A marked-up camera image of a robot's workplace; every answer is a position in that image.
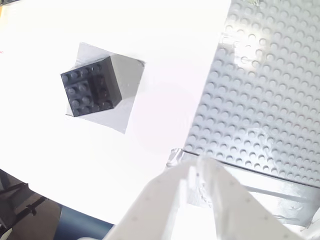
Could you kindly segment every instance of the white surface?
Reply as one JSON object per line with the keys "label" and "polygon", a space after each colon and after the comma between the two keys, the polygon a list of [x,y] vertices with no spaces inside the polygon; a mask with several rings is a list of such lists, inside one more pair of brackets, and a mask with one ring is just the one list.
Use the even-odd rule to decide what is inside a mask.
{"label": "white surface", "polygon": [[[22,0],[0,18],[0,168],[117,224],[185,143],[230,1]],[[65,115],[79,42],[146,62],[126,134]]]}

